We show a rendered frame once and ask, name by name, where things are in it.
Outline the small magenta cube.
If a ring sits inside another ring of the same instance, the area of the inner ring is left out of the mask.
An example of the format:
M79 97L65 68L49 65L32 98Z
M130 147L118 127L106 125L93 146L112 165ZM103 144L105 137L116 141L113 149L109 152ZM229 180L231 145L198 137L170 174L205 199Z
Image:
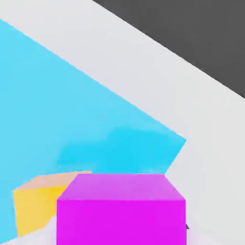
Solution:
M163 174L78 174L57 199L56 245L187 245L186 201Z

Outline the small yellow cube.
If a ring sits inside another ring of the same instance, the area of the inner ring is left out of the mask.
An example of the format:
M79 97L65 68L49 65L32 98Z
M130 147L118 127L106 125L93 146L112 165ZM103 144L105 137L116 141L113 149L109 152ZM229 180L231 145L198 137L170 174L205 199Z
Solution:
M66 172L36 176L13 191L17 236L44 228L56 215L56 201L78 174Z

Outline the large light blue box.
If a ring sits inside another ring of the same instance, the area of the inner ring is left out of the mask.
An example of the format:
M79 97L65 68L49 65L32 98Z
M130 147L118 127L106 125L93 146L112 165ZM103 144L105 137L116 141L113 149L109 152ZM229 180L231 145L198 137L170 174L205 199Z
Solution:
M186 140L0 20L0 243L12 192L46 174L165 173Z

